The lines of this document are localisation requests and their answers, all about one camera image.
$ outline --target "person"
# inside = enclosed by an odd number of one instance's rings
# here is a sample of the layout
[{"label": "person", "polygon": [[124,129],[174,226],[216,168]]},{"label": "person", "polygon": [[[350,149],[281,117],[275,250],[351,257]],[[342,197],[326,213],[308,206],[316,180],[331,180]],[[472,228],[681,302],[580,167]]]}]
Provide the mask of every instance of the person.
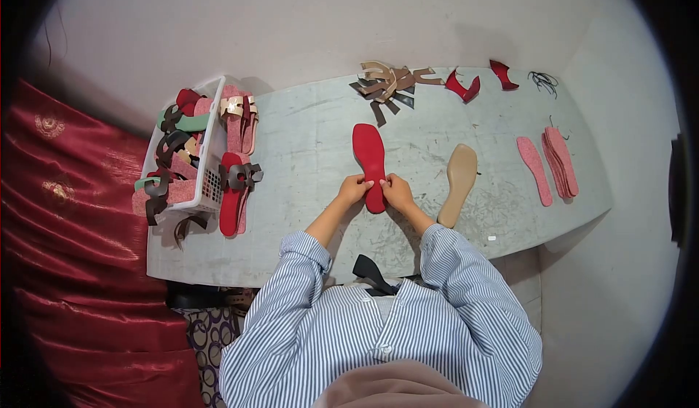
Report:
[{"label": "person", "polygon": [[282,240],[279,265],[244,331],[222,352],[224,401],[236,408],[518,407],[541,369],[541,337],[494,266],[420,210],[400,177],[379,183],[422,236],[427,287],[403,279],[394,295],[370,294],[371,282],[323,291],[328,243],[375,184],[363,178],[347,177],[305,232]]}]

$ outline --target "beige shoe sole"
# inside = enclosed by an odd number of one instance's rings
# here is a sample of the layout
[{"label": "beige shoe sole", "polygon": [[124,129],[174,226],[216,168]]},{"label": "beige shoe sole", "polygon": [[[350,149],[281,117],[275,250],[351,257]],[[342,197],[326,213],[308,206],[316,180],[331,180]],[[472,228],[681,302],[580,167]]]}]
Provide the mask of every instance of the beige shoe sole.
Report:
[{"label": "beige shoe sole", "polygon": [[449,158],[447,178],[449,179],[449,195],[437,216],[437,222],[446,228],[454,228],[457,224],[461,208],[470,193],[476,172],[478,157],[476,152],[466,144],[458,144]]}]

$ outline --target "blue and white striped shirt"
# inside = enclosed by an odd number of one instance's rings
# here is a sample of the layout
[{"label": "blue and white striped shirt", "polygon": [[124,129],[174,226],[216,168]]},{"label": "blue and white striped shirt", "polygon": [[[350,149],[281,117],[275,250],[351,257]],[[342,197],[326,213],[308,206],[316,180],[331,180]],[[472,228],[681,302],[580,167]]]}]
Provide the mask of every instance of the blue and white striped shirt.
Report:
[{"label": "blue and white striped shirt", "polygon": [[342,373],[397,359],[441,372],[492,408],[518,407],[541,369],[541,337],[500,273],[459,233],[435,224],[422,238],[422,278],[409,280],[384,323],[369,294],[322,291],[332,264],[305,232],[282,241],[243,334],[222,354],[229,407],[309,407]]}]

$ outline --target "green strap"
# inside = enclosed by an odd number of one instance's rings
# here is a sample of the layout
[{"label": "green strap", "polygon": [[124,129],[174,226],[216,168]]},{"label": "green strap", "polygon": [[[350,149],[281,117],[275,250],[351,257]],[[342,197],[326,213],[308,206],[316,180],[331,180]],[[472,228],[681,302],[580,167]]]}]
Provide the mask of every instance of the green strap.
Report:
[{"label": "green strap", "polygon": [[[162,110],[158,114],[157,127],[160,127],[162,122],[165,121],[165,111],[166,110]],[[179,119],[179,122],[175,123],[175,127],[184,132],[205,131],[206,125],[209,123],[209,114],[210,113],[207,112],[206,114],[195,116],[183,115],[182,118]]]},{"label": "green strap", "polygon": [[145,183],[148,181],[157,182],[158,185],[160,185],[160,176],[144,177],[143,179],[137,180],[136,182],[134,182],[134,191],[142,189]]}]

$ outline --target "work table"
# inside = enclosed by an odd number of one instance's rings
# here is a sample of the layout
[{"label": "work table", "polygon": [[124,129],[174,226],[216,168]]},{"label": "work table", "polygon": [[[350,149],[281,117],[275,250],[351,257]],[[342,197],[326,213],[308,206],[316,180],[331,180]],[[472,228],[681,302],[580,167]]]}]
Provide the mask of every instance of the work table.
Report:
[{"label": "work table", "polygon": [[[446,80],[451,70],[435,71]],[[527,72],[509,71],[510,80],[520,84],[513,91],[502,91],[489,68],[459,68],[459,73],[466,87],[480,76],[480,92],[468,104],[444,87],[417,84],[414,110],[396,102],[400,112],[392,115],[382,106],[386,173],[406,179],[428,215],[436,219],[447,197],[447,162],[459,143],[476,151],[479,175],[454,229],[488,259],[545,243],[612,207],[595,140],[562,82],[555,98],[538,91]],[[249,196],[246,232],[225,238],[214,216],[206,231],[189,227],[180,251],[173,228],[181,217],[173,216],[149,228],[147,273],[191,284],[262,286],[275,269],[284,235],[305,229],[345,176],[362,173],[352,153],[352,128],[376,121],[369,102],[348,86],[354,81],[356,76],[346,76],[257,96],[251,162],[260,164],[264,179]],[[558,197],[541,148],[541,134],[551,124],[570,136],[566,144],[580,194],[568,201]],[[534,177],[520,158],[519,136],[529,137],[539,151],[554,196],[549,207],[540,202]],[[334,264],[327,283],[353,280],[359,254],[372,258],[387,277],[418,273],[419,242],[397,211],[389,207],[374,215],[357,203],[329,246]]]}]

